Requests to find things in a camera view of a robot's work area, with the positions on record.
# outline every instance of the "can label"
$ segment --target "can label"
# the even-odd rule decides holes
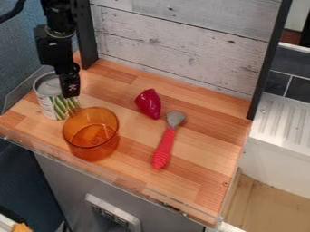
[[[63,96],[38,96],[44,116],[51,120],[65,120],[79,108],[77,97],[65,99]]]

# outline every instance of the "spoon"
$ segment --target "spoon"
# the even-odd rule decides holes
[[[170,159],[170,152],[175,138],[176,128],[186,120],[186,114],[181,111],[170,111],[167,113],[169,127],[162,136],[159,147],[153,155],[153,168],[162,169]]]

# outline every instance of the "gray cabinet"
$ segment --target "gray cabinet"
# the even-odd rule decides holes
[[[143,232],[202,232],[204,229],[182,215],[77,170],[39,155],[36,155],[36,158],[74,232],[123,231],[121,228],[109,230],[109,221],[93,212],[91,206],[85,202],[86,193],[138,217]]]

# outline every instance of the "red spoon handle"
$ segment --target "red spoon handle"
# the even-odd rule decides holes
[[[172,128],[168,128],[163,134],[160,145],[153,155],[154,169],[162,169],[169,161],[174,137],[175,131]]]

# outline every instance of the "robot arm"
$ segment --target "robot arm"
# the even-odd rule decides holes
[[[0,16],[0,24],[24,8],[25,0],[18,0],[14,9]],[[80,94],[80,66],[73,62],[72,37],[75,22],[70,7],[70,0],[41,0],[46,16],[46,24],[34,28],[34,38],[41,64],[54,67],[59,75],[63,97],[69,98]]]

